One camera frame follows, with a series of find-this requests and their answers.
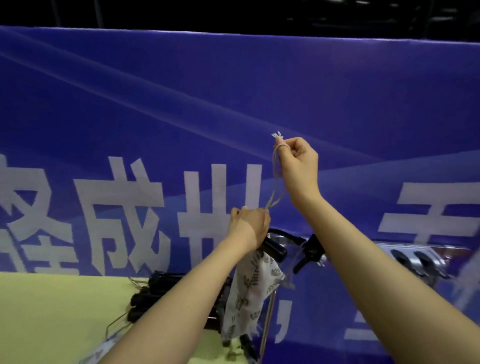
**black clip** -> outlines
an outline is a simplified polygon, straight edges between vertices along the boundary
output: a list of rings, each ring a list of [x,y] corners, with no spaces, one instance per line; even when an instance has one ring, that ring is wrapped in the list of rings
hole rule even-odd
[[[318,262],[325,254],[325,249],[322,247],[315,234],[303,243],[303,254],[305,255],[301,261],[293,268],[293,274],[297,274],[300,269],[307,265],[308,262]]]

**patterned cloth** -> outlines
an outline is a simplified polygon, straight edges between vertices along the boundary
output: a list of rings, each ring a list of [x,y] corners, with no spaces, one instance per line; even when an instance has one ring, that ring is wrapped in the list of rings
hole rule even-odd
[[[264,300],[284,278],[276,261],[263,252],[249,253],[239,261],[225,308],[222,340],[258,335],[257,321]]]

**blue backdrop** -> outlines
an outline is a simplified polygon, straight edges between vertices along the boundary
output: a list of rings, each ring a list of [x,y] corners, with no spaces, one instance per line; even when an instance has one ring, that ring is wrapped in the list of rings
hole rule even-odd
[[[466,43],[2,27],[0,269],[188,271],[232,207],[267,202],[277,130],[318,151],[322,194],[370,238],[475,250],[479,61]],[[271,216],[310,233],[288,198]],[[269,362],[390,362],[331,268],[295,284]]]

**black handle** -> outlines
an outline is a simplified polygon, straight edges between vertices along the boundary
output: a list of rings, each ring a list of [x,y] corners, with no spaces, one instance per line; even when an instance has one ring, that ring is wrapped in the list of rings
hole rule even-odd
[[[285,258],[287,257],[287,249],[281,246],[279,243],[274,242],[268,237],[265,237],[264,242],[260,245],[259,248],[261,251],[267,253],[273,259],[275,259],[278,263],[282,263]]]

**yellow surface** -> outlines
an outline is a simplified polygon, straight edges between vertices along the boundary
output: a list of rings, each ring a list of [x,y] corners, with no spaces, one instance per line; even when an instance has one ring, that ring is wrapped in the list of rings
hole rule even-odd
[[[0,363],[77,363],[104,340],[135,292],[120,277],[0,272]],[[227,355],[219,335],[205,330],[189,364],[247,363],[234,352]]]

